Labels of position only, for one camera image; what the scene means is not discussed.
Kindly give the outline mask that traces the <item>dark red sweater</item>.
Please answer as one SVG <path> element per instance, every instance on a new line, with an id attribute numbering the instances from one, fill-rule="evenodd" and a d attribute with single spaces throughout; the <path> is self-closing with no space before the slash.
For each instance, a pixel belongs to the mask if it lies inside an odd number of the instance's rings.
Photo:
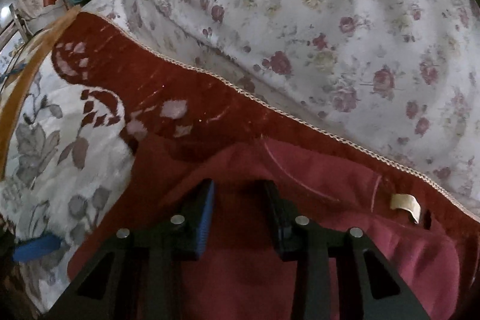
<path id="1" fill-rule="evenodd" d="M 413 181 L 262 138 L 221 149 L 150 135 L 128 188 L 68 266 L 110 319 L 453 319 L 479 228 Z"/>

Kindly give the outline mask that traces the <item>rose print duvet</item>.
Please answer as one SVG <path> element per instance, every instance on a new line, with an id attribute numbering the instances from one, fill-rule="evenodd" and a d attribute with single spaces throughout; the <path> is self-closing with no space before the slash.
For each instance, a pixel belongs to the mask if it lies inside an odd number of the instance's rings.
<path id="1" fill-rule="evenodd" d="M 427 175 L 479 212 L 476 0 L 93 0 L 145 46 Z"/>

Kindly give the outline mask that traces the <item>floral fleece blanket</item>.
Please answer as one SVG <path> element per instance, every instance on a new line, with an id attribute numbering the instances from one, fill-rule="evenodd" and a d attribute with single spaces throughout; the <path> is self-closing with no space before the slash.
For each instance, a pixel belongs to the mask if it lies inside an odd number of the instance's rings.
<path id="1" fill-rule="evenodd" d="M 1 218 L 20 243 L 47 233 L 63 242 L 8 273 L 20 316 L 46 315 L 68 288 L 70 261 L 128 188 L 138 146 L 150 135 L 213 149 L 269 138 L 344 158 L 379 170 L 397 191 L 391 205 L 414 223 L 422 211 L 416 181 L 479 227 L 479 211 L 422 172 L 158 54 L 100 15 L 66 13 L 34 38 L 27 60 L 1 99 Z M 478 317 L 479 259 L 453 319 Z"/>

